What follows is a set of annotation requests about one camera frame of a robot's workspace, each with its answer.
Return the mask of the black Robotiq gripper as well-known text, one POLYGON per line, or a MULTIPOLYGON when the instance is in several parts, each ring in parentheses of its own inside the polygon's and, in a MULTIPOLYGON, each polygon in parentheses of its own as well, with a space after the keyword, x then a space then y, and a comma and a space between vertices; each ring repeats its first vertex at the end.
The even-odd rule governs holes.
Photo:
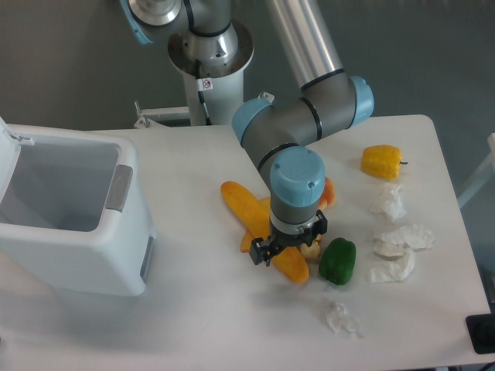
POLYGON ((251 241, 249 255, 255 265, 264 263, 269 267, 271 260, 282 252, 283 247, 299 247, 302 244, 311 246, 318 235, 325 234, 327 229, 327 219, 318 209, 312 222, 301 233, 284 233, 272 226, 268 238, 257 237, 251 241))

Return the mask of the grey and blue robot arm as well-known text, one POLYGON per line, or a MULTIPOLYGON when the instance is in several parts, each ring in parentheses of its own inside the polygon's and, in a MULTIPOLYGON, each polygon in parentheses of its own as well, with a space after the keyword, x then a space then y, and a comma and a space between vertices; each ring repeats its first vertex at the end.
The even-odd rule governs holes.
POLYGON ((325 169, 309 145, 367 120, 374 96, 363 78, 347 76, 318 4, 267 4, 302 92, 283 109, 267 93, 244 100, 244 69, 254 46, 232 18, 229 1, 123 1, 121 8, 141 44, 167 40, 186 90, 186 106, 138 109, 138 121, 229 124, 268 187, 269 229, 254 235, 253 262, 269 264, 285 248, 325 233, 326 218, 317 208, 325 169))

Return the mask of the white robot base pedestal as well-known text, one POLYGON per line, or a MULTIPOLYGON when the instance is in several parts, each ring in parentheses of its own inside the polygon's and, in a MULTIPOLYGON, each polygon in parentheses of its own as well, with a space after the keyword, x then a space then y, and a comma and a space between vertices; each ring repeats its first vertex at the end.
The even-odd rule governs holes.
POLYGON ((182 74, 187 106, 199 102, 244 102, 244 71, 254 55, 248 29, 234 20, 221 34, 205 37, 187 31, 170 37, 169 58, 182 74))

